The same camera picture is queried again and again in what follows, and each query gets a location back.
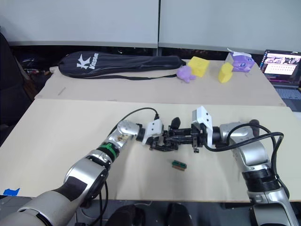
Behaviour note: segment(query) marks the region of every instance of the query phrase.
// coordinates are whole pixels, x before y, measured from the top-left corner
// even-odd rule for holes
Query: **laptop screen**
[[[300,76],[296,76],[301,53],[266,50],[260,63],[260,69],[271,82],[299,84]]]

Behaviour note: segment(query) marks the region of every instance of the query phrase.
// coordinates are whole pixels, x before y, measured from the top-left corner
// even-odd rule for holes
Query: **laptop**
[[[260,63],[261,71],[294,112],[301,112],[300,59],[301,52],[267,49]]]

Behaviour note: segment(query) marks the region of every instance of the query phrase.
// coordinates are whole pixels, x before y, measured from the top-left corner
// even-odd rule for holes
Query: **purple stuffed animal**
[[[191,74],[191,71],[192,71],[191,67],[189,67],[189,66],[180,67],[177,71],[177,77],[179,79],[182,79],[186,83],[189,83],[190,80],[196,79],[196,76]]]

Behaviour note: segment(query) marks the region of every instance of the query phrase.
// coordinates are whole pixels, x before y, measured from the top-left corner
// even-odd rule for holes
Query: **yellow sponge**
[[[203,77],[210,61],[194,56],[188,62],[188,66],[192,68],[192,74],[198,77]]]
[[[218,73],[218,80],[221,83],[227,82],[232,77],[233,65],[230,63],[225,63],[222,65],[220,72]]]

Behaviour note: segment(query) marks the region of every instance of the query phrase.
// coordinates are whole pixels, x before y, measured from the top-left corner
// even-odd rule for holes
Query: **beige tabletop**
[[[64,76],[53,67],[54,74],[36,99],[101,100],[170,104],[227,104],[285,106],[278,93],[262,74],[258,65],[250,72],[234,72],[227,83],[217,77],[223,61],[211,61],[203,78],[185,83],[178,78],[149,81],[125,79],[87,80]],[[142,73],[119,73],[126,76],[159,77],[177,70]]]
[[[0,147],[0,194],[19,190],[19,196],[38,196],[60,187],[69,167],[97,148],[111,128],[127,113],[140,107],[154,107],[165,128],[180,117],[181,128],[191,125],[191,112],[199,105],[150,104],[78,100],[37,99]],[[277,169],[291,193],[301,200],[301,122],[290,108],[279,106],[205,105],[214,126],[258,119],[272,132],[285,138],[277,154]],[[153,119],[144,110],[128,119],[144,126]],[[262,141],[269,157],[270,139]],[[187,164],[182,172],[172,161]],[[187,200],[248,202],[247,187],[231,151],[215,153],[190,145],[174,152],[150,151],[134,142],[121,152],[108,177],[109,198],[120,200]]]

